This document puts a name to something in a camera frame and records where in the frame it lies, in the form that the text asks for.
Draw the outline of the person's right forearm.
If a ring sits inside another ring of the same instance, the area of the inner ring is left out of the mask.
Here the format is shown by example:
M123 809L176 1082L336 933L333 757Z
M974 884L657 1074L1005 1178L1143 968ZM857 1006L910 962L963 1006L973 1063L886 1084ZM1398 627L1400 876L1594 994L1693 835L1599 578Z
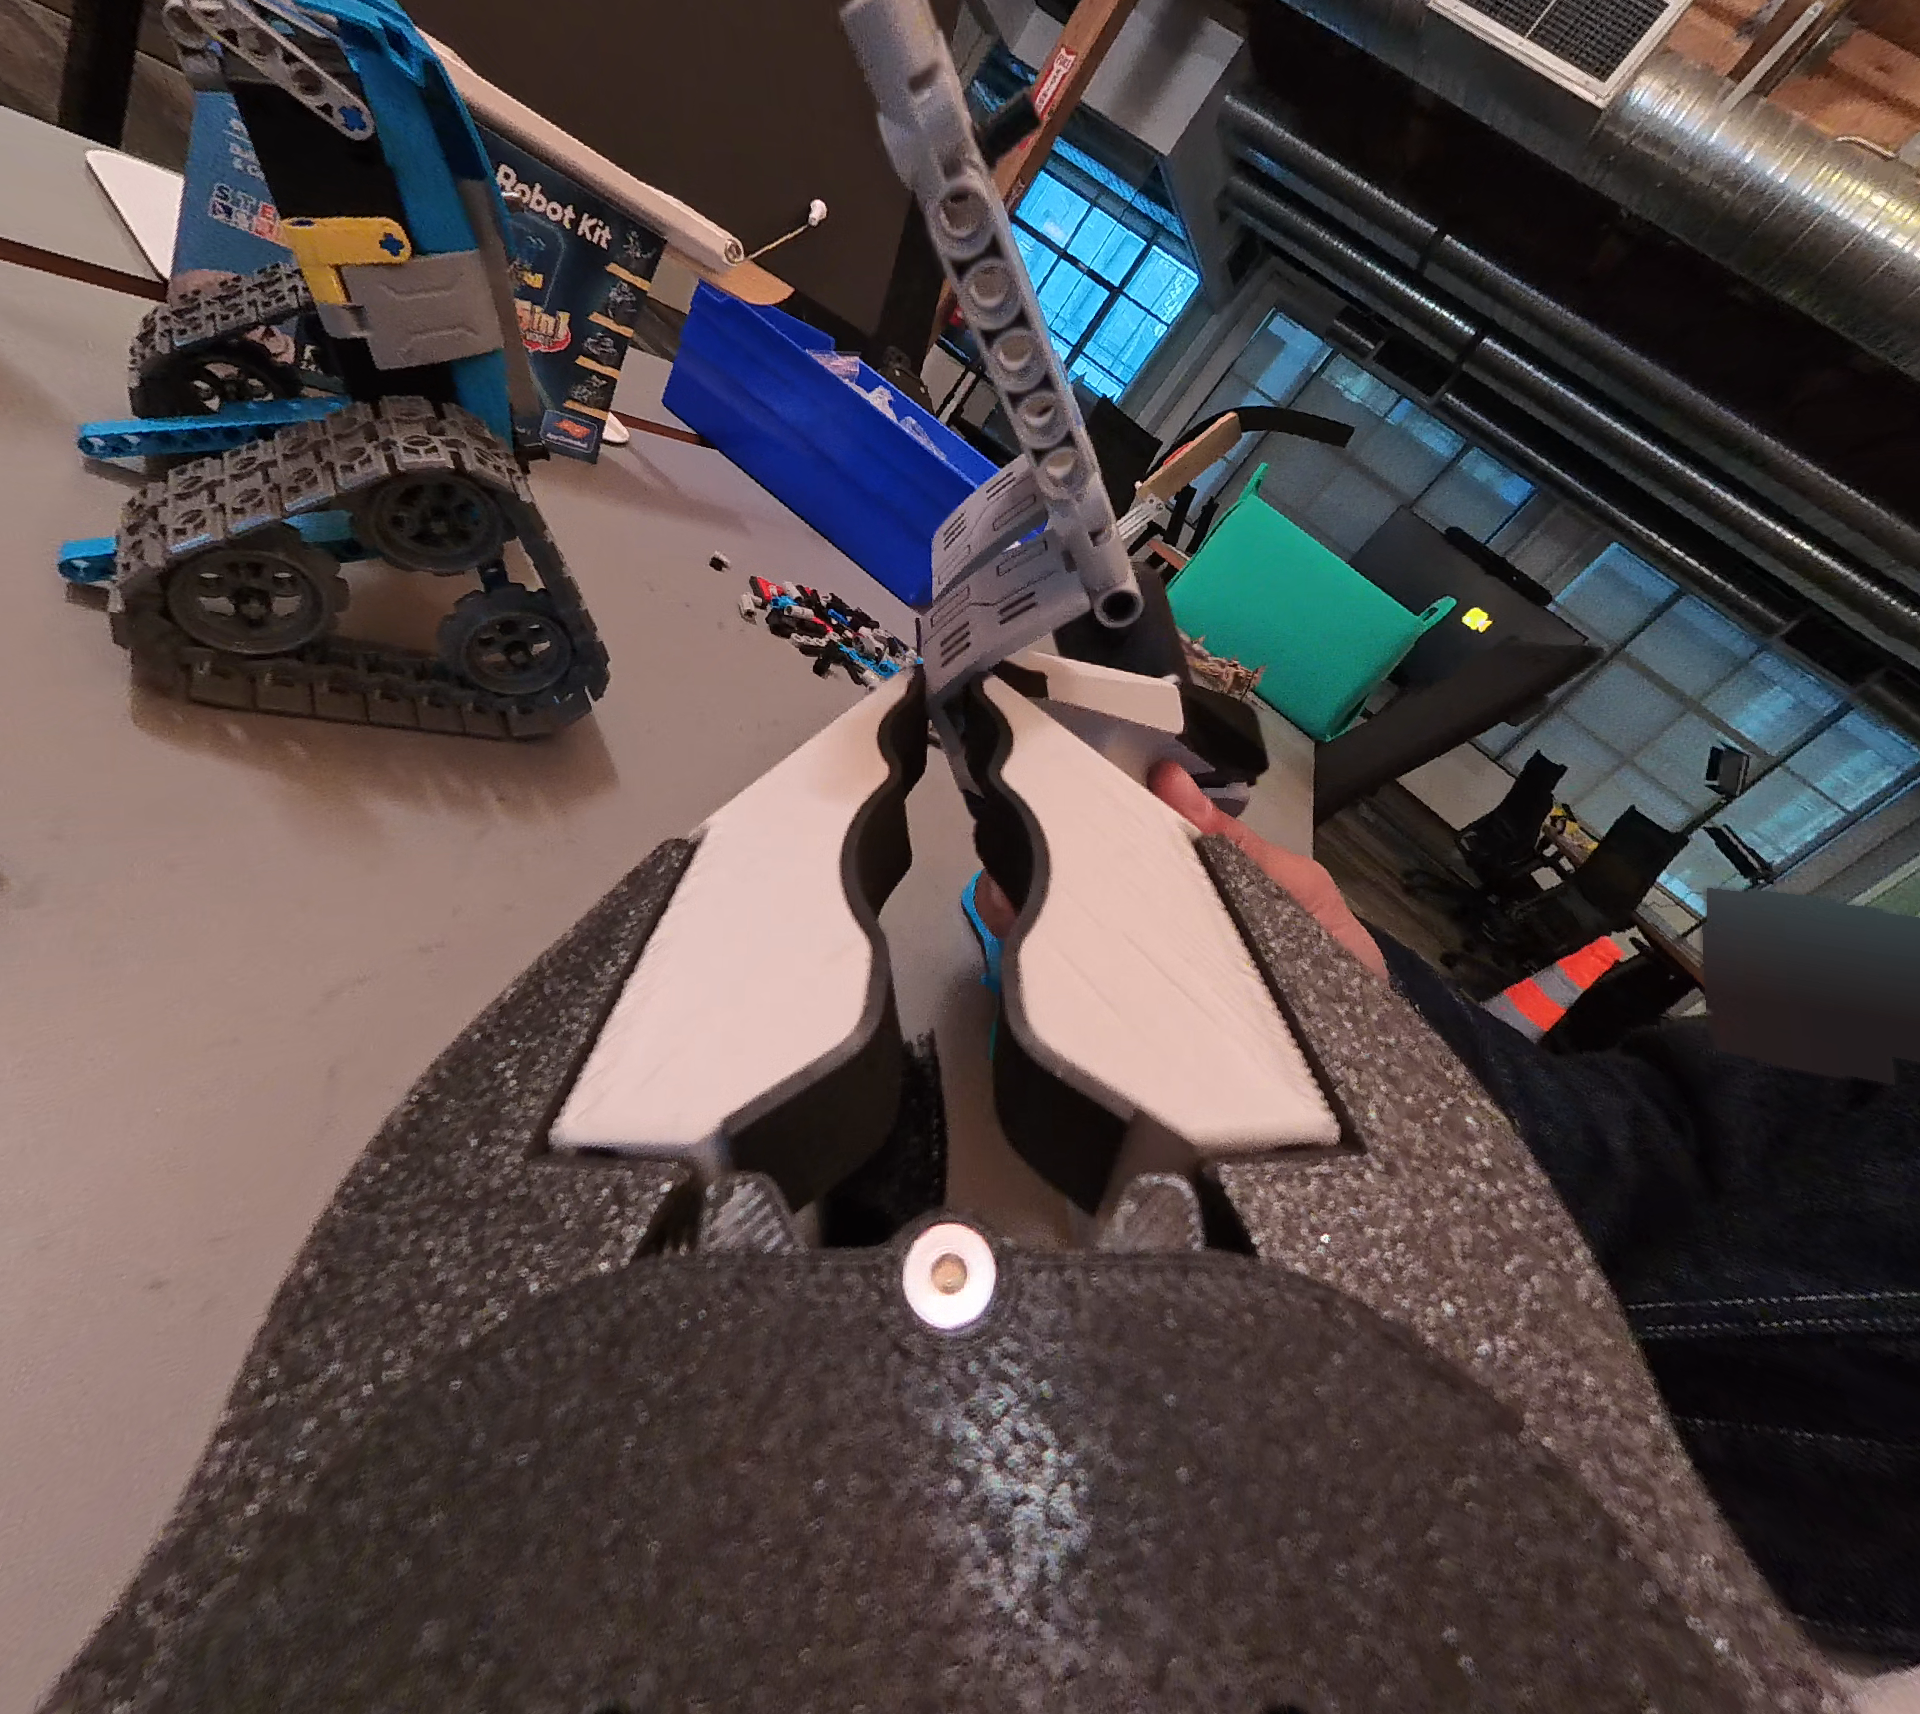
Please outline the person's right forearm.
M1700 1019L1551 1055L1385 933L1625 1310L1700 1483L1835 1650L1918 1654L1918 1086L1717 1051Z

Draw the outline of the teal plastic tub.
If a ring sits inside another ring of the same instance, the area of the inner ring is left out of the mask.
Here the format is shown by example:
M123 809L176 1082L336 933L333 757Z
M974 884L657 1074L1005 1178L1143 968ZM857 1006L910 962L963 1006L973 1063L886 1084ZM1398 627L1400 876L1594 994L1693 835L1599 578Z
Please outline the teal plastic tub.
M1265 477L1254 472L1171 578L1171 614L1214 657L1257 671L1269 709L1332 742L1459 602L1412 612L1265 502Z

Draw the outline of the blue plastic bin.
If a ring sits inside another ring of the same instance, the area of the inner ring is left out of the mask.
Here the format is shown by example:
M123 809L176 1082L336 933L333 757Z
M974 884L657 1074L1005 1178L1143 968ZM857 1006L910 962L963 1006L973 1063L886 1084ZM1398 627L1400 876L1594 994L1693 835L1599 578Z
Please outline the blue plastic bin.
M938 530L999 462L828 335L702 284L664 406L894 598L933 604Z

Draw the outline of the orange traffic cone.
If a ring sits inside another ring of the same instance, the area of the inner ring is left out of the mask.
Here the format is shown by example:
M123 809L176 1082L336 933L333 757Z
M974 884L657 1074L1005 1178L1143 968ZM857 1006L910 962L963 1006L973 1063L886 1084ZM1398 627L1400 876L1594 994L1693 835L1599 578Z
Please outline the orange traffic cone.
M1599 936L1487 1003L1488 1014L1547 1055L1602 1052L1642 1025L1651 958Z

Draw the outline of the pile of small building pieces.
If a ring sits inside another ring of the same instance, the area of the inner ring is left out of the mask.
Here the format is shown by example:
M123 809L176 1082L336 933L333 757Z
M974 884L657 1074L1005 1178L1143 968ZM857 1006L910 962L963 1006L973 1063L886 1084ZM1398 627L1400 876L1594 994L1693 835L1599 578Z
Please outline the pile of small building pieces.
M862 606L805 582L753 575L737 598L742 622L760 625L789 642L818 679L844 674L862 691L877 691L921 667L909 641Z

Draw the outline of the silver ceiling duct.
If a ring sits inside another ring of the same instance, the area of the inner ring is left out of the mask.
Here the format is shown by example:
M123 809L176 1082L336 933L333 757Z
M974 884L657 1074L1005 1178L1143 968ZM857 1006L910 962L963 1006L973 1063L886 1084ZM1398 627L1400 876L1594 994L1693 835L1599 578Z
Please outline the silver ceiling duct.
M1663 48L1607 107L1430 0L1279 0L1405 82L1881 359L1918 375L1917 171Z

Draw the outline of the blue tracked toy robot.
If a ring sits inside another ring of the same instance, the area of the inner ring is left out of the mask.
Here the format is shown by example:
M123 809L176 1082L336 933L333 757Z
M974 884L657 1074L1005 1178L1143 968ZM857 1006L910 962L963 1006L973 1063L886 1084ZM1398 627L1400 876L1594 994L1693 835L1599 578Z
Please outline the blue tracked toy robot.
M99 460L167 460L60 548L151 686L239 713L536 742L610 655L527 483L542 404L509 210L396 0L169 0L232 95L290 262L156 307Z

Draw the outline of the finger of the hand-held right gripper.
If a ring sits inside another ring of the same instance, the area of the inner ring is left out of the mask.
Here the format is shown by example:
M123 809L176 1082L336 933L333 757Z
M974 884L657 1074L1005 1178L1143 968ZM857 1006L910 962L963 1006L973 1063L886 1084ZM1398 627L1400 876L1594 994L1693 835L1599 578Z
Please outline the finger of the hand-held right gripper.
M1156 752L1156 767L1187 775L1202 792L1252 792L1271 771L1271 755L1250 705L1183 705L1179 730Z
M1155 734L1179 734L1188 724L1177 677L1148 677L1066 657L1022 657L1021 672L1037 679L1037 700L1054 711L1068 709Z

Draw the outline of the grey blue brick assembly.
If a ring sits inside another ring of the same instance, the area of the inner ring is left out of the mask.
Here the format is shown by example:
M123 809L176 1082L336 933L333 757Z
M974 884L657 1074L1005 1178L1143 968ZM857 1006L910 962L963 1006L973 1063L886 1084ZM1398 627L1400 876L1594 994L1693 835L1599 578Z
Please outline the grey blue brick assembly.
M1035 101L1019 95L979 124L930 0L850 0L841 19L1021 450L930 546L921 655L927 699L947 709L1071 622L1133 627L1141 582L996 184L996 166L1042 124Z

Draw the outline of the small robot kit box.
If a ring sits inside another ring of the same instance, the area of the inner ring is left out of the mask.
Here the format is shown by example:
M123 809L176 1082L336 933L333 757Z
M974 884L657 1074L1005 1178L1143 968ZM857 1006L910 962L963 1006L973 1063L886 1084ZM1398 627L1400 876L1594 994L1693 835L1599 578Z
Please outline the small robot kit box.
M612 416L621 371L664 240L562 168L481 124L500 199L521 335L541 392L541 440L592 462L626 443ZM234 99L203 90L189 133L169 300L275 266L290 254Z

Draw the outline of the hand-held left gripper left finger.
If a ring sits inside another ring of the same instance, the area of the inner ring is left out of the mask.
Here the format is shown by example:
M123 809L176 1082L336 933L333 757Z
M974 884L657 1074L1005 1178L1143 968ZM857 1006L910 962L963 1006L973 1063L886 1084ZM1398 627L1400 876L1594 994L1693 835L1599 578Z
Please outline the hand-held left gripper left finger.
M901 1109L880 911L910 871L917 784L918 679L899 674L709 814L550 1148L868 1161Z

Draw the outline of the paned window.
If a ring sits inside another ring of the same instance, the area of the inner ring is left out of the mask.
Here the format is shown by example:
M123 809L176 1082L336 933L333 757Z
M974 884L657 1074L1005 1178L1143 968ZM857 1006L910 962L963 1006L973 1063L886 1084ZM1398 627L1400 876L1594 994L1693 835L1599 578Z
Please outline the paned window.
M1013 225L1068 383L1119 402L1202 293L1162 168L1126 175L1059 143Z

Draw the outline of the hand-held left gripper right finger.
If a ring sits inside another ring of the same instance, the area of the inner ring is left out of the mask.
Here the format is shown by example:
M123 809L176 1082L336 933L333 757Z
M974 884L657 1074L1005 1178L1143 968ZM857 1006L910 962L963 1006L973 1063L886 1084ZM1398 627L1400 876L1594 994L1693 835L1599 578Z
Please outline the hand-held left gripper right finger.
M1196 830L1003 679L968 693L1003 942L993 1092L1016 1152L1336 1147L1341 1119Z

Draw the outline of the grey desk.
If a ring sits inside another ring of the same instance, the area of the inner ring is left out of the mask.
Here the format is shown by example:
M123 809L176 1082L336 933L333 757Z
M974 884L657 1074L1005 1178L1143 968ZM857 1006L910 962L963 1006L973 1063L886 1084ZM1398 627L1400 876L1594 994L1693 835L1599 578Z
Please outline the grey desk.
M62 542L129 495L144 296L5 266L2 1700L33 1711L169 1520L276 1288L435 1058L664 838L844 713L753 575L910 612L712 450L532 485L610 650L587 722L469 742L179 705Z

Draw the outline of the black office chair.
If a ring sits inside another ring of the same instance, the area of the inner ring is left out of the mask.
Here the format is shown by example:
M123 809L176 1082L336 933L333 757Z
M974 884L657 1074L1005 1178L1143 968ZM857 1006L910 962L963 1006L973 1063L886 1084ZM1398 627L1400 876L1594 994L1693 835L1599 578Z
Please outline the black office chair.
M1475 952L1501 968L1531 975L1631 929L1642 902L1689 842L1637 806L1574 858L1563 879L1481 920Z

